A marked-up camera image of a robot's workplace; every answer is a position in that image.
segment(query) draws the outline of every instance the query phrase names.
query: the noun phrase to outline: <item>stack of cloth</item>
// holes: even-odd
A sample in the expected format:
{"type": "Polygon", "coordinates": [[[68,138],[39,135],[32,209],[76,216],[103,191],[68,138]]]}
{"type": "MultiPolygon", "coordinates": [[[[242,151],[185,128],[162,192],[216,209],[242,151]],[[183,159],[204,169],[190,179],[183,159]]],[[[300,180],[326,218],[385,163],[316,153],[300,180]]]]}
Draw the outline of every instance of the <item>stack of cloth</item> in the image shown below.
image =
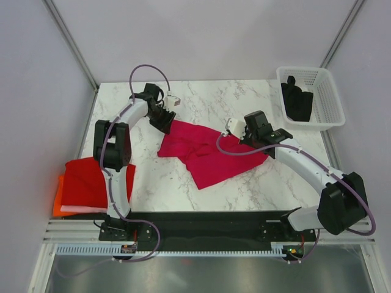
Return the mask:
{"type": "MultiPolygon", "coordinates": [[[[128,165],[126,170],[128,200],[132,193],[135,171],[136,166],[128,165]]],[[[106,212],[107,208],[106,183],[98,162],[92,157],[67,162],[65,173],[59,176],[53,217],[106,212]]]]}
{"type": "MultiPolygon", "coordinates": [[[[229,156],[216,146],[220,132],[187,122],[174,120],[169,135],[165,135],[158,157],[177,157],[186,165],[198,189],[204,189],[242,174],[262,164],[268,156],[259,152],[249,156],[229,156]]],[[[232,153],[254,150],[240,145],[233,136],[220,140],[221,148],[232,153]]]]}

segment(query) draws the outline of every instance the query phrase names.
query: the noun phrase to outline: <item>metal frame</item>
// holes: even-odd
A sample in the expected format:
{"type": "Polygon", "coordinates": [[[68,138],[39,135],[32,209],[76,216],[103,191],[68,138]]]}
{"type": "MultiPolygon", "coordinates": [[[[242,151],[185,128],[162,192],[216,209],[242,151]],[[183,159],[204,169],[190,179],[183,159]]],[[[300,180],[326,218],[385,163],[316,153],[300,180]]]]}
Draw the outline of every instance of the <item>metal frame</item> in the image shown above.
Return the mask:
{"type": "Polygon", "coordinates": [[[364,5],[366,0],[356,0],[353,4],[352,8],[350,9],[348,16],[346,17],[345,21],[342,24],[342,27],[337,33],[337,36],[335,37],[333,43],[331,44],[331,47],[329,48],[329,51],[327,52],[326,56],[324,57],[320,67],[327,68],[327,66],[330,64],[332,58],[334,57],[335,53],[337,52],[339,46],[341,45],[341,42],[345,38],[346,34],[348,33],[351,25],[353,24],[354,20],[356,19],[356,16],[359,14],[362,6],[364,5]]]}
{"type": "MultiPolygon", "coordinates": [[[[84,132],[80,149],[78,151],[78,157],[80,157],[82,146],[86,139],[87,129],[92,116],[93,108],[97,98],[99,86],[89,70],[78,46],[76,45],[71,33],[69,32],[65,22],[63,21],[56,5],[53,0],[43,0],[43,3],[50,12],[56,26],[59,28],[63,35],[67,45],[71,49],[72,54],[81,66],[86,78],[89,80],[91,86],[95,91],[95,97],[93,99],[90,114],[87,119],[86,130],[84,132]]],[[[359,11],[363,7],[365,0],[356,0],[352,9],[349,11],[341,29],[339,30],[336,38],[334,39],[331,47],[329,48],[324,60],[322,61],[321,67],[326,68],[344,37],[346,36],[349,28],[356,19],[359,11]]],[[[337,169],[341,169],[341,163],[336,152],[334,141],[329,131],[321,133],[326,152],[331,163],[331,166],[337,169]]],[[[364,219],[354,225],[353,228],[358,230],[368,230],[370,223],[367,219],[364,219]]],[[[29,286],[29,293],[33,292],[45,292],[50,271],[54,263],[54,256],[56,254],[58,244],[111,244],[112,242],[102,242],[98,240],[99,228],[97,228],[91,220],[50,220],[46,229],[45,236],[43,238],[43,244],[40,250],[38,261],[35,266],[34,274],[32,276],[31,284],[29,286]]],[[[131,244],[132,242],[116,242],[116,244],[131,244]]],[[[295,243],[289,242],[278,242],[276,244],[290,245],[295,243]]],[[[374,237],[362,237],[349,232],[341,233],[338,236],[329,234],[327,231],[321,231],[321,237],[318,245],[360,245],[362,253],[364,255],[365,265],[368,269],[368,273],[376,293],[391,292],[390,284],[385,274],[386,270],[381,260],[378,247],[374,237]]]]}
{"type": "Polygon", "coordinates": [[[75,57],[77,63],[81,67],[82,71],[84,72],[86,78],[90,82],[91,86],[95,90],[95,93],[98,92],[99,85],[98,82],[93,77],[87,62],[84,60],[83,55],[81,54],[81,51],[79,50],[75,40],[73,39],[70,31],[68,30],[67,25],[65,24],[64,20],[62,19],[62,16],[57,9],[56,5],[53,3],[53,0],[42,0],[44,5],[49,11],[49,14],[51,15],[53,21],[55,22],[57,28],[60,30],[60,33],[64,37],[65,42],[67,43],[68,47],[70,48],[73,56],[75,57]]]}

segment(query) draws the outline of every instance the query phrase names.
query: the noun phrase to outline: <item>gray wall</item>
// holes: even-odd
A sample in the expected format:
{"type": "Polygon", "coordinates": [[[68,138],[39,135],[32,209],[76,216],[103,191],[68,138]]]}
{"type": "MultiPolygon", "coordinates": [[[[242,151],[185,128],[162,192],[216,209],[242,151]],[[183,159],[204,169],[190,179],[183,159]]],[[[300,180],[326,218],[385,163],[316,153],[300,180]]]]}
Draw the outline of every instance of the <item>gray wall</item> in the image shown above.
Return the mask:
{"type": "MultiPolygon", "coordinates": [[[[354,0],[53,0],[98,82],[140,63],[171,80],[276,78],[319,66],[354,0]]],[[[161,80],[141,70],[137,81],[161,80]]]]}
{"type": "Polygon", "coordinates": [[[378,223],[376,239],[391,274],[391,2],[368,0],[329,66],[346,125],[335,139],[347,171],[360,173],[378,223]]]}
{"type": "Polygon", "coordinates": [[[0,6],[0,292],[25,292],[93,93],[40,0],[0,6]]]}

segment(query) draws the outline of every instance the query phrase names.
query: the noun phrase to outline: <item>marble tabletop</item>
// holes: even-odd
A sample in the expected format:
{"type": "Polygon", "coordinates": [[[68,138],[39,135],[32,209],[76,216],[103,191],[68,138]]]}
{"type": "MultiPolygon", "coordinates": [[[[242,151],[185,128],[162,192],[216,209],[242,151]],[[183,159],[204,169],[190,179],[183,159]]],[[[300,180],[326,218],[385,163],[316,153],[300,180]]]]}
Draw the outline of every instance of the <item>marble tabletop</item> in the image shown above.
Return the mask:
{"type": "MultiPolygon", "coordinates": [[[[156,82],[166,90],[163,82],[156,82]]],[[[135,92],[144,89],[135,82],[135,92]]],[[[228,118],[243,119],[262,110],[274,129],[283,128],[276,80],[177,81],[174,95],[181,98],[176,119],[223,131],[228,118]]],[[[128,101],[129,84],[101,84],[88,128],[82,157],[91,157],[95,122],[112,118],[128,101]]],[[[290,131],[307,151],[329,163],[320,132],[290,131]]],[[[319,195],[299,175],[270,157],[257,168],[219,184],[198,190],[179,159],[159,158],[163,133],[147,118],[131,130],[131,163],[136,165],[131,199],[134,211],[267,211],[308,207],[319,195]]]]}

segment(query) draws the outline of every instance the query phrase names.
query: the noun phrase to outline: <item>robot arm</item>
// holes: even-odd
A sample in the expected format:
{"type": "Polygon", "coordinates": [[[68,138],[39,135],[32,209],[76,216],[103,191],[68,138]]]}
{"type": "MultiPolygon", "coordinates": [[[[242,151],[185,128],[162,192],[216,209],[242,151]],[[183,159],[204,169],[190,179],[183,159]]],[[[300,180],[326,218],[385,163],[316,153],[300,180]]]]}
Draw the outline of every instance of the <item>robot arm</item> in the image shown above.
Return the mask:
{"type": "MultiPolygon", "coordinates": [[[[116,117],[120,117],[110,133],[110,138],[115,138],[115,142],[107,143],[103,158],[103,167],[110,170],[109,173],[103,172],[103,175],[109,203],[107,214],[111,218],[119,219],[119,215],[114,210],[109,198],[108,181],[110,179],[112,180],[111,194],[119,213],[126,217],[131,209],[126,196],[126,168],[131,159],[130,129],[142,117],[148,117],[150,124],[156,129],[166,134],[170,133],[175,112],[163,108],[161,101],[158,101],[159,94],[162,95],[163,99],[163,91],[157,85],[146,84],[142,93],[135,94],[134,104],[125,113],[122,113],[123,110],[121,110],[111,120],[98,120],[95,124],[93,157],[99,162],[109,126],[116,117]]],[[[133,101],[130,99],[124,109],[132,103],[133,101]]]]}
{"type": "Polygon", "coordinates": [[[338,235],[367,215],[356,198],[330,176],[333,173],[347,183],[367,203],[364,182],[358,174],[353,172],[346,175],[332,167],[327,167],[329,172],[326,173],[314,162],[314,158],[310,159],[300,153],[302,147],[289,132],[284,129],[274,131],[262,111],[246,115],[244,119],[245,122],[229,119],[225,127],[227,132],[237,136],[240,143],[254,148],[286,145],[299,149],[295,151],[286,147],[271,147],[264,153],[292,168],[320,195],[318,206],[294,209],[281,219],[290,229],[302,231],[325,228],[331,234],[338,235]]]}

